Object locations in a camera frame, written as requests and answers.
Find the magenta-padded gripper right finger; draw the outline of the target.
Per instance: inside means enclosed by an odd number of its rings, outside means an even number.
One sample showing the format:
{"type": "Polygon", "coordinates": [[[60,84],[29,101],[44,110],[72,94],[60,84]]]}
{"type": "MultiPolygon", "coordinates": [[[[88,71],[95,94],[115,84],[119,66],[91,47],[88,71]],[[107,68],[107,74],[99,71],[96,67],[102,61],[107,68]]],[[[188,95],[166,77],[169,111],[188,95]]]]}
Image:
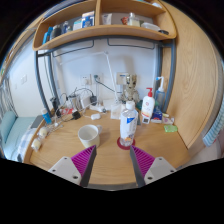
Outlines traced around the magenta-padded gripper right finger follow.
{"type": "Polygon", "coordinates": [[[153,183],[176,171],[163,157],[153,157],[136,146],[130,147],[130,157],[139,187],[153,183]]]}

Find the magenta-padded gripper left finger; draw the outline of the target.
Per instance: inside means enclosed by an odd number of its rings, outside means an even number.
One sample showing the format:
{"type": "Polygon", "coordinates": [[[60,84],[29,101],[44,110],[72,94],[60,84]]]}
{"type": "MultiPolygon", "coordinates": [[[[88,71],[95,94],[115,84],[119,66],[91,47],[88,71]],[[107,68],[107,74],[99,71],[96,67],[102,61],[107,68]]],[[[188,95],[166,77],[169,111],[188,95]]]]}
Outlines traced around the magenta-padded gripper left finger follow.
{"type": "Polygon", "coordinates": [[[76,185],[87,187],[96,157],[96,146],[88,147],[72,157],[62,157],[49,172],[76,185]]]}

